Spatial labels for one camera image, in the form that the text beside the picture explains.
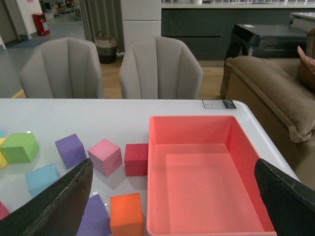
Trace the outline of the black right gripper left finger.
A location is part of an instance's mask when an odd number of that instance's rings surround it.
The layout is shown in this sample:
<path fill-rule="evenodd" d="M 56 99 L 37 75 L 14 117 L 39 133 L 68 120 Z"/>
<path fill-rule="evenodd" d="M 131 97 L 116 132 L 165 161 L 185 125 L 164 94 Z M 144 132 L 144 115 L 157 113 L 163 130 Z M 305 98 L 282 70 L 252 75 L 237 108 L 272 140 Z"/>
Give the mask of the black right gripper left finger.
<path fill-rule="evenodd" d="M 0 221 L 2 236 L 75 236 L 93 180 L 87 158 Z"/>

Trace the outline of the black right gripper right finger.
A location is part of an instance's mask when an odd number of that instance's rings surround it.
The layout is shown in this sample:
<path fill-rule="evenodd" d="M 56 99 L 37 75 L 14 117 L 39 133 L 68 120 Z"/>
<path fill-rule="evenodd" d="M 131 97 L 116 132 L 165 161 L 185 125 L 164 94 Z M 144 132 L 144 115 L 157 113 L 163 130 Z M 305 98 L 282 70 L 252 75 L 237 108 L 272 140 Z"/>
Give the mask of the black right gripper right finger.
<path fill-rule="evenodd" d="M 262 158 L 254 175 L 277 235 L 313 236 L 315 191 Z"/>

